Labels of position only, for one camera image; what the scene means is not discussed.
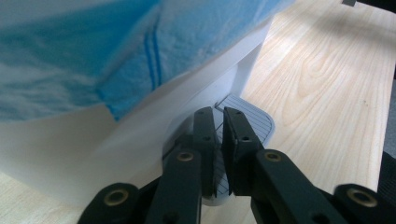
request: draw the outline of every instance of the wooden surface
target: wooden surface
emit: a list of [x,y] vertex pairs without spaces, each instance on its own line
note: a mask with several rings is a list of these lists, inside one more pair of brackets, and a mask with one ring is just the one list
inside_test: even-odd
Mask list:
[[[278,14],[243,97],[276,121],[269,147],[318,187],[376,189],[396,61],[396,16],[301,0]],[[1,223],[76,223],[82,207],[0,174]],[[248,198],[203,207],[202,223],[254,223]]]

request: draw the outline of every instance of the white container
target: white container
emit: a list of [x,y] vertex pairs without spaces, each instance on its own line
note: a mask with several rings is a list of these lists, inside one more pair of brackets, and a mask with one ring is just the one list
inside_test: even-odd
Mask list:
[[0,170],[68,203],[86,205],[115,182],[142,187],[189,117],[240,95],[271,20],[198,70],[162,85],[116,123],[104,105],[56,118],[0,124]]

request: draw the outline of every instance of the metal screw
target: metal screw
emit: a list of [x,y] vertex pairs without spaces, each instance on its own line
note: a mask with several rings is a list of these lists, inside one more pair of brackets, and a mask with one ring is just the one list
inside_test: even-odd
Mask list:
[[113,189],[105,196],[104,202],[107,206],[116,206],[125,202],[128,196],[126,189]]
[[282,160],[280,155],[275,152],[266,152],[264,154],[264,156],[265,156],[265,159],[267,159],[268,161],[281,161]]
[[369,193],[362,191],[360,189],[349,189],[346,195],[355,203],[358,203],[365,207],[376,207],[378,201],[375,197]]
[[194,155],[190,152],[180,152],[177,155],[177,159],[179,161],[192,161],[194,158]]

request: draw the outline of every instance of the wood grain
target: wood grain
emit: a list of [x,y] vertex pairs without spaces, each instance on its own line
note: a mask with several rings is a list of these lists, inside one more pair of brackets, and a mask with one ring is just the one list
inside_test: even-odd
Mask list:
[[[276,122],[271,148],[318,187],[376,189],[396,61],[396,16],[300,0],[279,13],[243,97]],[[83,208],[0,174],[1,223],[76,223]],[[255,223],[249,198],[203,207],[202,223]]]

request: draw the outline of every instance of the blue cloth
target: blue cloth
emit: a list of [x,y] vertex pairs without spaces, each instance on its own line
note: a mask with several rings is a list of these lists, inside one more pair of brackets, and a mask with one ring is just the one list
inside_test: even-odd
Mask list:
[[291,2],[116,1],[0,24],[0,120],[40,119],[101,103],[120,119]]

